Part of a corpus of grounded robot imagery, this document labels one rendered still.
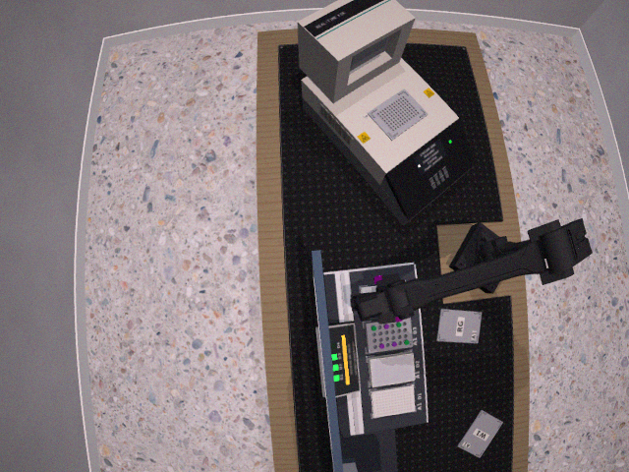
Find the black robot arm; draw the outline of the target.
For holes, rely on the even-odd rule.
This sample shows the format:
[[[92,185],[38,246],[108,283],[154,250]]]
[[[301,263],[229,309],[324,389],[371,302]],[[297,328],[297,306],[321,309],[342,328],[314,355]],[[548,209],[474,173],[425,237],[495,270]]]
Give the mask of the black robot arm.
[[[573,266],[593,253],[583,218],[567,224],[561,226],[558,219],[535,227],[528,230],[530,240],[519,243],[508,242],[506,236],[479,237],[475,265],[407,282],[401,279],[376,287],[376,292],[351,294],[352,312],[358,312],[361,322],[390,312],[405,320],[436,300],[516,276],[539,274],[542,285],[567,278],[574,274]]]

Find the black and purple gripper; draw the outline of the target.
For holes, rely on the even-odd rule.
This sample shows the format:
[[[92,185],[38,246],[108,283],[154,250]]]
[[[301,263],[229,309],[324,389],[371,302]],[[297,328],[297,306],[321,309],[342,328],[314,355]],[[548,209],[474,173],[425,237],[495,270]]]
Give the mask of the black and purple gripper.
[[[380,275],[380,276],[375,276],[374,277],[374,284],[376,284],[376,287],[378,287],[378,286],[385,286],[385,285],[387,285],[389,283],[392,283],[392,282],[395,282],[395,281],[398,281],[398,280],[400,280],[398,273],[387,274],[387,275]],[[381,319],[383,319],[383,320],[381,320]],[[390,313],[378,316],[378,323],[381,324],[381,325],[382,324],[402,322],[402,321],[403,320],[400,320],[399,317],[394,317],[393,312],[390,312]]]

